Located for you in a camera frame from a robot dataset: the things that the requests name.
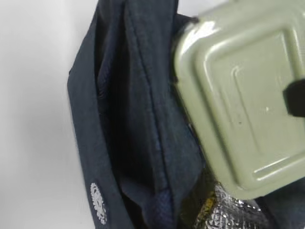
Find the dark navy bag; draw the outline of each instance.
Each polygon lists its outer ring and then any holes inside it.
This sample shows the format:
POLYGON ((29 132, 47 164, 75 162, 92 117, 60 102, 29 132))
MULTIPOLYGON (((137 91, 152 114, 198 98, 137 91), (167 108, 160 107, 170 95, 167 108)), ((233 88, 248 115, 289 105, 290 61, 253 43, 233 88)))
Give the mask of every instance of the dark navy bag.
MULTIPOLYGON (((204 168, 172 86, 173 38, 191 20, 177 5, 99 0, 71 69, 72 117, 97 229, 177 228, 204 168)), ((299 181, 261 201, 282 228, 296 229, 305 226, 298 223, 304 199, 299 181)))

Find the light green lunch box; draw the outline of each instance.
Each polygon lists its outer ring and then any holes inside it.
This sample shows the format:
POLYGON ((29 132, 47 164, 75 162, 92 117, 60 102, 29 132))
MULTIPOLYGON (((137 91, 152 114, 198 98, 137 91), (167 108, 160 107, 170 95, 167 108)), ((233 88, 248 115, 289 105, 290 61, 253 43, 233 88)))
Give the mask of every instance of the light green lunch box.
POLYGON ((305 177, 305 119, 283 91, 305 77, 305 1, 237 0, 175 51, 176 88, 215 178, 253 199, 305 177))

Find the white wall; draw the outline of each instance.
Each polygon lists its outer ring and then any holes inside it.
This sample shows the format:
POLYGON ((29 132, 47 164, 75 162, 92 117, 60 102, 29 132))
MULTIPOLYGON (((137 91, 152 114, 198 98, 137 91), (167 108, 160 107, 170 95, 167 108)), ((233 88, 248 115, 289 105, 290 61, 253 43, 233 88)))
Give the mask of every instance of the white wall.
MULTIPOLYGON (((0 228, 93 229, 66 82, 97 0, 0 0, 0 228)), ((196 15, 223 0, 182 0, 196 15)))

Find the stitched seam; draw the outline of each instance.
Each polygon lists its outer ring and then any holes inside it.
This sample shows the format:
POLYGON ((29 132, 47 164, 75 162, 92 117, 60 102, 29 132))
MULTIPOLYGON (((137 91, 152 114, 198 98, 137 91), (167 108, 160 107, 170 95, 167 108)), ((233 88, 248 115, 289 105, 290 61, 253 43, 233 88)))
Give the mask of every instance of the stitched seam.
POLYGON ((167 171, 165 169, 165 159, 164 159, 164 147, 163 147, 163 144, 162 144, 162 139, 161 139, 161 134, 160 134, 160 129, 157 125, 158 123, 158 118, 157 118, 157 114, 156 114, 156 108, 155 108, 155 103, 154 103, 154 99, 153 99, 153 90, 152 90, 152 87, 151 87, 151 82, 149 80, 149 77, 148 77, 148 73, 147 73, 147 70, 146 70, 146 66, 144 64, 144 58, 142 56, 142 52, 141 50, 139 49, 140 47, 140 42, 139 42, 139 39, 138 39, 138 36, 137 36, 137 33, 136 33, 136 29, 135 29, 135 26, 134 26, 134 23, 132 21, 132 14, 131 14, 131 11, 130 11, 130 8, 129 8, 129 1, 127 1, 127 10, 128 10, 128 14, 129 14, 129 20, 131 22, 131 26, 132 26, 132 31, 133 31, 133 34, 135 36, 135 40, 136 40, 136 44, 137 44, 137 52, 139 53, 139 56, 140 56, 140 60, 141 60, 141 66, 143 68, 143 71, 144 71, 144 75, 145 75, 145 79, 147 81, 147 84, 148 84, 148 88, 149 88, 149 97, 150 97, 150 100, 151 100, 151 103, 152 103, 152 114, 153 114, 153 120, 154 120, 154 125, 155 125, 155 128, 157 130, 157 139, 158 139, 158 142, 160 144, 160 148, 161 148, 161 154, 162 154, 162 164, 163 164, 163 173, 165 174, 165 179, 166 179, 166 182, 167 182, 167 187, 169 187, 169 179, 168 179, 168 174, 167 174, 167 171))

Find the white embroidered logo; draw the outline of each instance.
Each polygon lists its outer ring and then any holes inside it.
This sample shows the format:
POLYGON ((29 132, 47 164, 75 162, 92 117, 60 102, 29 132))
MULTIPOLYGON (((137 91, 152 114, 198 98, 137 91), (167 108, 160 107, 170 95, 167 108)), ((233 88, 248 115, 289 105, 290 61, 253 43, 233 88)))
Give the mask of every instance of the white embroidered logo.
POLYGON ((106 215, 106 207, 101 192, 95 183, 91 184, 90 190, 91 190, 91 198, 92 198, 93 206, 94 209, 96 210, 96 215, 101 221, 101 224, 105 225, 107 222, 107 215, 106 215))

